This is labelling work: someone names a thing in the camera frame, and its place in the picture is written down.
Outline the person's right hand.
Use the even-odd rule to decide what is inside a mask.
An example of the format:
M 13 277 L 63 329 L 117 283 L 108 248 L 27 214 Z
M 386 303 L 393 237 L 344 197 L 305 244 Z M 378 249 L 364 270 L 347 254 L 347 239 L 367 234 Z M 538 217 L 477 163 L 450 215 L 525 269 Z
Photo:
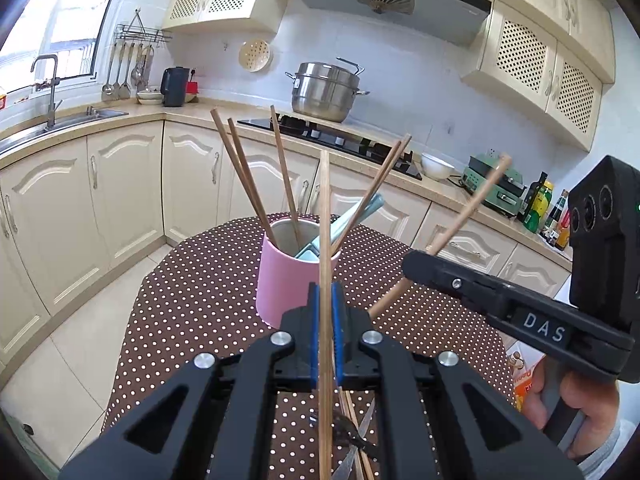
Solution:
M 529 393 L 522 406 L 524 416 L 539 430 L 546 426 L 550 415 L 541 400 L 546 385 L 548 359 L 535 367 Z M 616 424 L 620 408 L 620 393 L 615 384 L 597 382 L 571 370 L 560 383 L 560 397 L 570 408 L 582 411 L 586 418 L 566 455 L 572 460 L 583 458 L 605 444 Z

